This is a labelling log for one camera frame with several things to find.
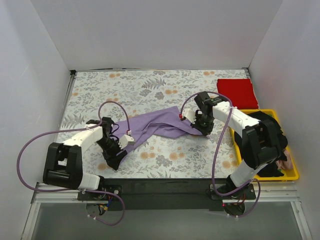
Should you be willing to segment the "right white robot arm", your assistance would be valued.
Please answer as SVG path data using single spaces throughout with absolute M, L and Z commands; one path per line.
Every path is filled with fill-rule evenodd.
M 209 92 L 203 91 L 192 95 L 197 110 L 180 110 L 180 120 L 189 120 L 192 128 L 204 136 L 211 134 L 214 120 L 224 123 L 225 128 L 231 128 L 240 137 L 240 154 L 242 161 L 236 170 L 226 179 L 224 192 L 237 199 L 245 192 L 253 177 L 268 164 L 274 162 L 282 152 L 275 123 L 270 119 L 259 120 L 249 116 L 233 106 L 232 101 L 222 95 L 211 98 Z

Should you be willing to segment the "lavender t shirt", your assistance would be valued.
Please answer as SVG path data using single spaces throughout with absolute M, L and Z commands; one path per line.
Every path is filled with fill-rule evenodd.
M 177 139 L 184 135 L 202 135 L 200 131 L 191 127 L 189 121 L 181 121 L 179 114 L 178 107 L 172 106 L 130 118 L 131 136 L 135 144 L 128 145 L 124 149 L 130 153 L 153 135 L 170 139 Z

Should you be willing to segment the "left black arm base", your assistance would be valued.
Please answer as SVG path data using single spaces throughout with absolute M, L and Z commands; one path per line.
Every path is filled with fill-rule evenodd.
M 113 196 L 106 192 L 121 196 L 123 187 L 118 184 L 108 184 L 98 190 L 81 190 L 77 195 L 78 201 L 108 201 Z

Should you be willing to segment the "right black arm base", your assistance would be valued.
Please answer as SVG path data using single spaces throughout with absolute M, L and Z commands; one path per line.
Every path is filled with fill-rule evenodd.
M 219 192 L 217 194 L 214 191 L 214 187 L 211 184 L 209 189 L 206 190 L 207 196 L 212 200 L 255 200 L 256 193 L 253 187 L 253 184 L 249 183 L 242 188 L 239 188 L 237 191 L 232 189 L 231 185 L 228 183 L 225 184 L 216 184 L 216 190 Z

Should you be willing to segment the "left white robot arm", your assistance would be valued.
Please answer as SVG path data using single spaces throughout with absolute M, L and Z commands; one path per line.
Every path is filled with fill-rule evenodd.
M 116 124 L 109 117 L 103 117 L 102 121 L 91 119 L 86 123 L 86 128 L 73 137 L 61 143 L 51 143 L 46 155 L 43 182 L 71 190 L 89 190 L 95 200 L 103 199 L 107 193 L 104 178 L 84 172 L 83 156 L 93 144 L 97 144 L 107 165 L 117 170 L 128 154 L 125 148 L 134 144 L 135 140 L 129 134 L 120 138 L 115 136 L 114 126 Z

